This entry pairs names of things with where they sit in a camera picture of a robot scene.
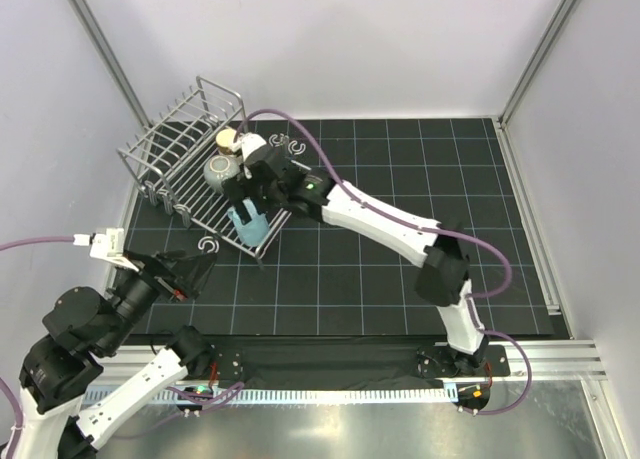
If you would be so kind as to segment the light blue cup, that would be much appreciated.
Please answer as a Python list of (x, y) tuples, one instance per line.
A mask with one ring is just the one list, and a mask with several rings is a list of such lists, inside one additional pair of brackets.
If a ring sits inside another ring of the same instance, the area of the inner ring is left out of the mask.
[(264, 213), (260, 213), (254, 203), (246, 198), (243, 200), (250, 220), (242, 222), (241, 216), (234, 206), (231, 206), (227, 215), (239, 237), (239, 240), (247, 247), (257, 247), (266, 238), (269, 232), (269, 223)]

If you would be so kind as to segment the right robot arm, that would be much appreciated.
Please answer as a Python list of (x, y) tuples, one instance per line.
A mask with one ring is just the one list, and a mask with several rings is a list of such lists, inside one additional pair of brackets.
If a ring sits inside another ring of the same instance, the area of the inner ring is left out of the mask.
[(473, 291), (469, 257), (455, 227), (370, 197), (323, 168), (301, 166), (259, 136), (252, 145), (234, 146), (231, 151), (240, 160), (240, 171), (223, 180), (221, 187), (238, 216), (238, 226), (282, 209), (350, 230), (396, 252), (419, 269), (414, 290), (439, 313), (451, 368), (473, 375), (485, 365), (488, 339), (469, 302)]

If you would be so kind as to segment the cream cup with cork band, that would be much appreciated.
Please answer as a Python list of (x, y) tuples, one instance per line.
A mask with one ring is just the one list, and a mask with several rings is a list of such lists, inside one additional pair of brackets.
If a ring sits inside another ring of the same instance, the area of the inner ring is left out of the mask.
[(216, 134), (215, 143), (220, 154), (237, 156), (241, 153), (241, 142), (236, 134), (237, 131), (233, 128), (224, 128)]

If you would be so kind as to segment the grey ceramic mug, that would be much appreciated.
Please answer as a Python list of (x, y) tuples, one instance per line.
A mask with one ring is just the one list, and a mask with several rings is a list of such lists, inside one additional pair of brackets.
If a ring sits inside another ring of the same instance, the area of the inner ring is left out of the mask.
[(240, 173), (240, 162), (235, 156), (214, 155), (203, 166), (206, 184), (215, 192), (223, 192), (223, 182)]

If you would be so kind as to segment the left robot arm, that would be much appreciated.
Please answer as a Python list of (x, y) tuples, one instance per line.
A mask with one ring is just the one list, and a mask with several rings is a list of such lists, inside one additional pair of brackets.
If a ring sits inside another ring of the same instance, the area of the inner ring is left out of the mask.
[(89, 386), (103, 373), (136, 325), (160, 299), (197, 298), (217, 261), (214, 252), (118, 258), (121, 277), (102, 295), (78, 286), (62, 294), (43, 319), (46, 335), (23, 360), (15, 424), (4, 458), (93, 458), (120, 426), (162, 389), (201, 379), (214, 349), (193, 326), (181, 326), (138, 373), (101, 403), (82, 409)]

